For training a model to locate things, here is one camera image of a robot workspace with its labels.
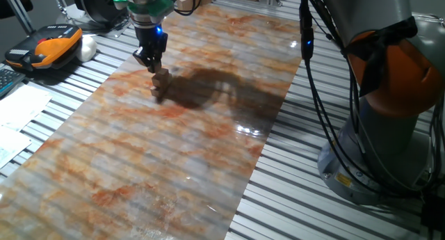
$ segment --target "metal slat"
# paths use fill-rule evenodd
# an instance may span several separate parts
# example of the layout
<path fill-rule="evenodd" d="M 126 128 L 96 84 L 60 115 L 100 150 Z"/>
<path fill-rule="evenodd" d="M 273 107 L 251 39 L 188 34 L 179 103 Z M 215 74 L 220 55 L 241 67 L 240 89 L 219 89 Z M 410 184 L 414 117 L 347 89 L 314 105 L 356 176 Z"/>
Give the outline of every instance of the metal slat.
<path fill-rule="evenodd" d="M 243 0 L 215 0 L 214 4 L 298 20 L 300 0 L 281 1 L 281 8 Z M 313 8 L 311 11 L 325 29 Z M 94 39 L 98 54 L 90 62 L 74 61 L 66 65 L 62 70 L 72 74 L 62 84 L 29 83 L 49 91 L 53 99 L 22 131 L 32 144 L 3 172 L 0 170 L 0 182 L 5 174 L 11 174 L 18 164 L 24 163 L 80 106 L 88 93 L 105 81 L 138 46 L 133 28 L 120 38 L 95 36 Z M 348 66 L 319 28 L 316 28 L 315 39 L 311 68 L 326 111 L 337 130 L 349 115 Z M 421 114 L 416 130 L 424 131 L 430 118 L 430 111 Z M 416 229 L 418 202 L 401 205 L 401 209 L 407 207 L 406 211 L 395 210 L 396 215 L 406 219 L 402 222 L 392 214 L 376 212 L 377 207 L 358 207 L 342 200 L 325 186 L 316 166 L 319 148 L 325 143 L 302 62 L 226 239 L 416 239 L 416 230 L 420 230 Z"/>
<path fill-rule="evenodd" d="M 261 173 L 258 170 L 254 170 L 251 178 L 251 182 L 265 186 L 268 190 L 275 191 L 279 194 L 290 197 L 293 200 L 299 201 L 308 208 L 315 209 L 325 215 L 332 217 L 334 220 L 341 219 L 348 224 L 355 227 L 366 229 L 367 232 L 376 235 L 377 237 L 407 237 L 412 239 L 416 237 L 415 232 L 411 232 L 397 225 L 388 223 L 381 218 L 370 216 L 367 213 L 356 210 L 348 206 L 346 203 L 341 202 L 340 198 L 332 200 L 314 193 L 311 190 L 306 190 L 292 185 L 288 182 L 282 181 L 276 177 Z"/>

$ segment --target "orange device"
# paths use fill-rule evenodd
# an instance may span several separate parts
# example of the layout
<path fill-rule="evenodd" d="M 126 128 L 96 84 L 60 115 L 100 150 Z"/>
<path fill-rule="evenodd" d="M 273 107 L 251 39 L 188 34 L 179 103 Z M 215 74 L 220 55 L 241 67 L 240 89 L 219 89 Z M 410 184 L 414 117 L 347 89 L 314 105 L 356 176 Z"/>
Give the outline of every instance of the orange device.
<path fill-rule="evenodd" d="M 28 71 L 60 68 L 76 56 L 82 30 L 71 24 L 45 26 L 5 53 L 12 67 Z"/>

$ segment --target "marble-patterned sheet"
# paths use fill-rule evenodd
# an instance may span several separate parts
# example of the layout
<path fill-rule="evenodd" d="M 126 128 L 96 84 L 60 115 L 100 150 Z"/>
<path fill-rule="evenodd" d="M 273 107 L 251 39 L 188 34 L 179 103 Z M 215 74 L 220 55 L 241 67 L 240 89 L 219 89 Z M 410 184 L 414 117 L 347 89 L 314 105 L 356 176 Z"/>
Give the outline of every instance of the marble-patterned sheet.
<path fill-rule="evenodd" d="M 300 63 L 296 22 L 171 14 L 165 99 L 129 58 L 0 187 L 1 239 L 223 239 Z"/>

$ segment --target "yellow label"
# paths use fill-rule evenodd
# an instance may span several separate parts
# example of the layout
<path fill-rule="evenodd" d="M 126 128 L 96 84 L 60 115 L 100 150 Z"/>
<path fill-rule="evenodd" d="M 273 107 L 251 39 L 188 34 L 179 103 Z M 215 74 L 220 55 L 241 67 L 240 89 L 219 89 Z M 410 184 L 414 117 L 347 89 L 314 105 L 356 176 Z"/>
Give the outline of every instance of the yellow label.
<path fill-rule="evenodd" d="M 341 173 L 337 173 L 337 176 L 335 177 L 335 179 L 347 187 L 349 187 L 350 183 L 352 182 L 352 180 L 349 177 L 346 177 L 345 175 L 343 175 Z"/>

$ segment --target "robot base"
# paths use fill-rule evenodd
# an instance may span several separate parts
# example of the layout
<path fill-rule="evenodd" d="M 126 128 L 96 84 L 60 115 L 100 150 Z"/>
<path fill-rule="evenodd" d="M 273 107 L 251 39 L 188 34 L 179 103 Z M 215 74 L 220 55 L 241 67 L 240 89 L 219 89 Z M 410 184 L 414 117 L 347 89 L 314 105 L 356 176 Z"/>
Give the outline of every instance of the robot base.
<path fill-rule="evenodd" d="M 430 156 L 429 136 L 414 131 L 417 117 L 395 122 L 393 118 L 385 118 L 373 112 L 366 101 L 362 100 L 361 104 L 364 107 L 360 115 L 362 123 L 373 141 L 380 160 L 373 153 L 367 138 L 360 130 L 361 142 L 366 150 L 366 161 L 363 159 L 350 118 L 338 134 L 342 148 L 362 170 L 370 173 L 367 167 L 370 165 L 376 175 L 379 175 L 382 180 L 395 186 L 398 190 L 406 191 L 406 187 L 415 187 L 415 184 L 429 166 L 428 159 Z M 377 191 L 382 190 L 379 184 L 369 179 L 346 160 L 338 145 L 335 144 L 335 147 L 351 174 L 368 187 Z M 376 205 L 386 200 L 386 198 L 364 188 L 351 178 L 339 163 L 329 143 L 326 143 L 321 150 L 317 164 L 323 181 L 342 198 L 361 205 Z M 395 182 L 393 177 L 403 185 Z"/>

